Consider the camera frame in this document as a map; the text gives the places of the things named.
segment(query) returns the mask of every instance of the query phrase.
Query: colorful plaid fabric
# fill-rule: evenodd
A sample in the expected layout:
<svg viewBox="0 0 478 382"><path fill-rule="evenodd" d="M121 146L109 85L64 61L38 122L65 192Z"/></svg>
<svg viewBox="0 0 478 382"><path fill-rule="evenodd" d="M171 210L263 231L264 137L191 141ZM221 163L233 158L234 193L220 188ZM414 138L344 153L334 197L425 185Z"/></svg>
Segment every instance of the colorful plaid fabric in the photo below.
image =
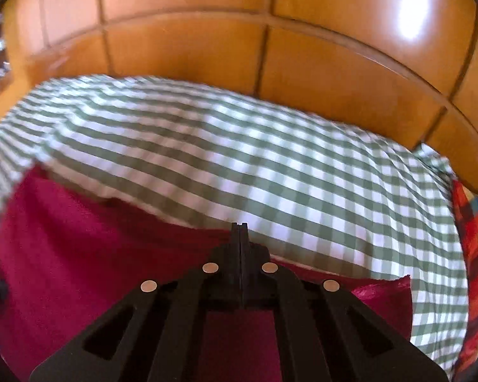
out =
<svg viewBox="0 0 478 382"><path fill-rule="evenodd" d="M172 223L246 222L288 260L409 274L411 342L448 373L457 359L467 280L440 156L228 90L90 76L39 85L0 122L0 212L36 159L66 186Z"/></svg>
<svg viewBox="0 0 478 382"><path fill-rule="evenodd" d="M478 196L454 181L453 208L469 283L467 333L455 366L455 373L459 374L478 358Z"/></svg>

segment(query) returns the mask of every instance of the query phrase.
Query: red blanket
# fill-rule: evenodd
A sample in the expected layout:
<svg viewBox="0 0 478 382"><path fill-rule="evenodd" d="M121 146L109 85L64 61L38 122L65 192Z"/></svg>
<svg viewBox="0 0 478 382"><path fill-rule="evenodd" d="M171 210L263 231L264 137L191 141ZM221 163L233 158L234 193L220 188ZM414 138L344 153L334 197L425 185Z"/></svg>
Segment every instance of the red blanket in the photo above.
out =
<svg viewBox="0 0 478 382"><path fill-rule="evenodd" d="M0 275L10 296L0 312L0 351L21 380L145 279L164 283L205 263L228 231L162 222L117 200L95 202L32 169L0 224ZM304 279L330 274L287 265ZM339 279L408 338L409 277ZM227 338L220 335L227 333ZM233 347L225 340L236 340ZM272 316L210 314L199 380L281 380Z"/></svg>

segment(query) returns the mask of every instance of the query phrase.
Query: wooden wall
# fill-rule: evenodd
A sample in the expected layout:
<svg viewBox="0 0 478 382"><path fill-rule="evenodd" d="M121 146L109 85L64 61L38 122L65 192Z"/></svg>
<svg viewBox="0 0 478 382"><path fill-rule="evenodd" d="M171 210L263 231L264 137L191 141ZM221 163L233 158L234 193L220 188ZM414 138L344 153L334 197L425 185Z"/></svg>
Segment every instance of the wooden wall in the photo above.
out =
<svg viewBox="0 0 478 382"><path fill-rule="evenodd" d="M89 73L207 83L424 140L478 191L473 0L10 0L5 14L23 76L5 104Z"/></svg>

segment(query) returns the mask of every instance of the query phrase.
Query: metal screw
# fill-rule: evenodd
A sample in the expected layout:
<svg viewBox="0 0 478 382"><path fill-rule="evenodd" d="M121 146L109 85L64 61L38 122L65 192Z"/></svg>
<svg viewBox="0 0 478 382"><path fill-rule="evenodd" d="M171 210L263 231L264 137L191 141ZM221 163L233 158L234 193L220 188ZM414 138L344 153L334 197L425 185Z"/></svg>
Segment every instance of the metal screw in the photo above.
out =
<svg viewBox="0 0 478 382"><path fill-rule="evenodd" d="M264 273L276 273L278 271L278 266L275 263L264 263L262 265L262 270Z"/></svg>
<svg viewBox="0 0 478 382"><path fill-rule="evenodd" d="M340 284L335 280L326 280L324 282L324 288L327 291L335 292L340 288Z"/></svg>
<svg viewBox="0 0 478 382"><path fill-rule="evenodd" d="M202 267L202 270L204 270L204 272L207 274L216 273L218 269L219 265L216 263L205 263Z"/></svg>
<svg viewBox="0 0 478 382"><path fill-rule="evenodd" d="M141 283L140 288L144 293L150 293L157 289L157 283L154 280L146 280Z"/></svg>
<svg viewBox="0 0 478 382"><path fill-rule="evenodd" d="M5 40L4 40L4 38L0 39L0 52L2 50L5 50Z"/></svg>

